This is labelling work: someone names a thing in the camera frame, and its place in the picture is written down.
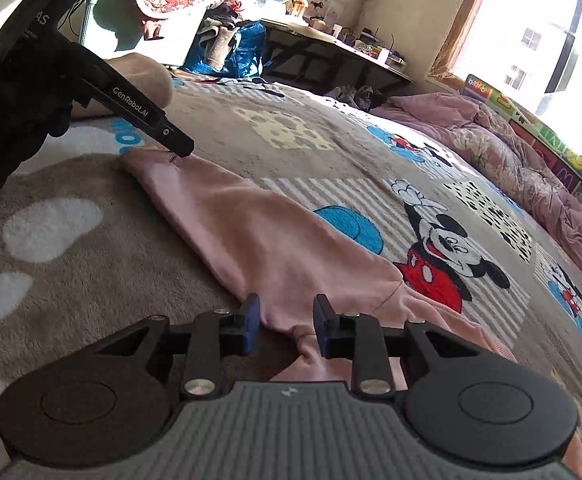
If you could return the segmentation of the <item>left black gloved hand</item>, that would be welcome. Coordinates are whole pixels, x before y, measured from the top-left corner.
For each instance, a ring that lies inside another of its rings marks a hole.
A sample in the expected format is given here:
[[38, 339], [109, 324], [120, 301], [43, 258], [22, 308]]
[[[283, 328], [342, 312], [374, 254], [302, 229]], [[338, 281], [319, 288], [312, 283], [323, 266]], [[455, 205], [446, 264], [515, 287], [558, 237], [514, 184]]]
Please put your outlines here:
[[68, 51], [13, 50], [0, 61], [0, 190], [49, 136], [67, 132], [75, 90]]

